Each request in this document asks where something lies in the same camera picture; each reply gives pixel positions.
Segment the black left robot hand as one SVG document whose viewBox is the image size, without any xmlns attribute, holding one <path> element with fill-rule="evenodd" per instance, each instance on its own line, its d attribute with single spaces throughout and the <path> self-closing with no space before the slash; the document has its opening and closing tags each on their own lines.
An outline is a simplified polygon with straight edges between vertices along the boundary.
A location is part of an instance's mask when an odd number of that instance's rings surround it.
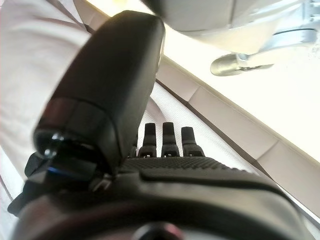
<svg viewBox="0 0 320 240">
<path fill-rule="evenodd" d="M 138 128 L 165 27 L 123 11 L 72 62 L 34 130 L 14 240 L 311 240 L 296 205 L 268 177 L 206 157 L 191 127 Z"/>
</svg>

